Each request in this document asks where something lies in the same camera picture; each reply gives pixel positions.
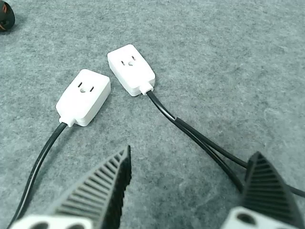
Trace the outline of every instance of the white plastic housing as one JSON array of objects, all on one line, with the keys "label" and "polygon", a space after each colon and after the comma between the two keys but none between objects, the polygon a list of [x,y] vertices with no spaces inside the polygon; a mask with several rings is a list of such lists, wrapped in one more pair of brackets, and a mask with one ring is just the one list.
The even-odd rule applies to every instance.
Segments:
[{"label": "white plastic housing", "polygon": [[10,229],[93,229],[90,219],[72,216],[36,216],[31,215],[16,221]]},{"label": "white plastic housing", "polygon": [[153,90],[156,76],[132,44],[107,54],[110,69],[131,96]]},{"label": "white plastic housing", "polygon": [[59,122],[87,126],[110,94],[109,77],[83,69],[56,104]]},{"label": "white plastic housing", "polygon": [[294,226],[280,222],[258,212],[244,207],[235,207],[230,210],[228,218],[221,229],[297,229]]}]

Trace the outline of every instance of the carpet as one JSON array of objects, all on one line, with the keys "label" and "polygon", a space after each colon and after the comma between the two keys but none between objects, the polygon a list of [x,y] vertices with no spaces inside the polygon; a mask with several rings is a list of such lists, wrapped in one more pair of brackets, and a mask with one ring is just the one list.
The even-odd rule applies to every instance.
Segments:
[{"label": "carpet", "polygon": [[[217,229],[239,194],[218,165],[147,96],[131,97],[107,53],[132,43],[174,115],[242,160],[265,155],[305,190],[305,2],[302,0],[10,0],[0,34],[0,228],[58,125],[55,105],[78,72],[111,79],[87,127],[66,128],[37,177],[42,214],[84,173],[131,145],[121,228]],[[244,170],[228,161],[240,178]],[[295,196],[305,216],[305,200]]]}]

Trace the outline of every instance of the white outlet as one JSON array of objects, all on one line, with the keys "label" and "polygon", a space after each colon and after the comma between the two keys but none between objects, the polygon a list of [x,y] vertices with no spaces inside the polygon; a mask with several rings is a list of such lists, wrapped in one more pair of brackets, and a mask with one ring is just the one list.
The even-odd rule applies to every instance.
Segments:
[{"label": "white outlet", "polygon": [[56,104],[60,122],[87,126],[110,94],[109,77],[83,69]]},{"label": "white outlet", "polygon": [[110,69],[131,96],[153,90],[155,74],[132,44],[107,54]]}]

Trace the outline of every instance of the black cable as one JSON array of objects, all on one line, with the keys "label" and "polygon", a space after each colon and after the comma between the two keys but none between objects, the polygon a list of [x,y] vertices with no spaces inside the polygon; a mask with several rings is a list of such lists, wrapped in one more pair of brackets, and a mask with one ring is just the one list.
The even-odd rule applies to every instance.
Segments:
[{"label": "black cable", "polygon": [[[224,150],[223,148],[221,148],[220,146],[218,146],[216,143],[214,143],[213,141],[211,141],[209,138],[207,138],[206,136],[202,135],[200,132],[198,132],[197,130],[195,130],[193,127],[191,127],[190,125],[188,125],[186,122],[184,122],[182,119],[178,118],[178,117],[174,117],[163,105],[162,103],[158,100],[158,98],[153,94],[152,91],[147,92],[148,97],[151,99],[151,101],[156,105],[156,107],[161,111],[161,113],[167,118],[169,119],[172,123],[179,124],[182,127],[184,127],[186,130],[188,130],[189,132],[191,132],[194,136],[196,136],[202,143],[206,143],[206,145],[211,146],[212,148],[214,148],[215,150],[217,150],[219,153],[221,153],[222,155],[224,155],[225,157],[227,157],[228,159],[232,160],[233,162],[239,164],[240,166],[247,168],[248,163],[239,159],[238,157],[235,157],[234,155],[232,155],[231,153],[229,153],[228,151]],[[301,197],[305,198],[305,192],[302,190],[299,190],[295,187],[292,187],[290,185],[287,185],[290,190]]]},{"label": "black cable", "polygon": [[197,143],[229,176],[232,182],[235,184],[236,188],[240,193],[242,193],[244,186],[241,180],[237,177],[235,172],[205,143],[201,142],[196,136],[194,136],[190,131],[185,129],[179,124],[175,124],[180,130],[186,133],[195,143]]},{"label": "black cable", "polygon": [[[227,152],[226,150],[222,149],[220,146],[218,146],[216,143],[212,142],[210,139],[208,139],[207,137],[202,135],[200,132],[198,132],[193,127],[191,127],[186,122],[184,122],[182,119],[177,117],[176,118],[176,122],[181,124],[184,128],[186,128],[187,130],[192,132],[198,139],[200,139],[201,141],[207,143],[208,145],[210,145],[212,148],[216,149],[219,153],[221,153],[222,155],[224,155],[228,159],[234,161],[235,163],[239,164],[240,166],[242,166],[244,168],[247,168],[248,163],[246,163],[245,161],[239,159],[238,157],[235,157],[234,155],[232,155],[231,153]],[[304,191],[299,190],[299,189],[297,189],[295,187],[292,187],[290,185],[287,185],[287,186],[290,188],[292,193],[305,198],[305,192]]]},{"label": "black cable", "polygon": [[238,157],[235,157],[234,155],[230,154],[228,151],[224,150],[223,148],[221,148],[220,146],[218,146],[216,143],[212,142],[210,139],[208,139],[206,136],[202,135],[201,133],[199,133],[197,130],[195,130],[193,127],[191,127],[190,125],[188,125],[186,122],[184,122],[182,119],[180,118],[176,118],[176,122],[179,123],[180,125],[182,125],[184,128],[188,129],[190,132],[192,132],[195,136],[197,136],[197,138],[199,138],[200,140],[202,140],[203,142],[205,142],[206,144],[208,144],[209,146],[211,146],[212,148],[214,148],[215,150],[217,150],[219,153],[221,153],[222,155],[224,155],[226,158],[234,161],[235,163],[239,164],[240,166],[247,168],[248,163],[246,163],[245,161],[239,159]]},{"label": "black cable", "polygon": [[147,92],[148,97],[151,99],[153,104],[161,111],[161,113],[172,123],[175,124],[176,118],[162,105],[162,103],[159,101],[159,99],[154,95],[152,91]]},{"label": "black cable", "polygon": [[10,226],[13,224],[13,222],[20,219],[24,215],[24,213],[29,205],[29,197],[30,197],[30,194],[31,194],[31,191],[33,188],[34,181],[38,174],[38,171],[39,171],[46,155],[48,154],[50,148],[52,147],[52,145],[54,144],[54,142],[56,141],[56,139],[58,138],[58,136],[61,134],[61,132],[64,130],[64,128],[66,126],[67,126],[67,124],[60,123],[59,126],[54,131],[54,133],[49,138],[49,140],[47,141],[47,143],[44,145],[42,151],[40,152],[40,154],[39,154],[38,158],[36,159],[36,162],[32,168],[32,171],[28,178],[27,184],[23,191],[20,203],[19,203],[17,210],[16,210],[13,218],[11,219],[10,224],[8,225],[7,229],[10,228]]},{"label": "black cable", "polygon": [[243,184],[237,177],[237,175],[231,170],[231,168],[204,142],[199,140],[193,133],[184,128],[179,123],[175,122],[176,118],[161,104],[158,98],[153,94],[152,91],[147,92],[148,97],[161,111],[161,113],[170,120],[176,127],[186,133],[195,143],[197,143],[207,154],[223,169],[223,171],[229,176],[229,178],[236,185],[239,192],[243,190]]}]

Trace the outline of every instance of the black plug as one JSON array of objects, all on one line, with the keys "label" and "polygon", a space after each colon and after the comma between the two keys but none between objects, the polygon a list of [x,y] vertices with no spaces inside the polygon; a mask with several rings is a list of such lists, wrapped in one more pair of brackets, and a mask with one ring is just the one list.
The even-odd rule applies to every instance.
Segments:
[{"label": "black plug", "polygon": [[15,15],[10,5],[0,0],[0,32],[7,31],[15,24]]}]

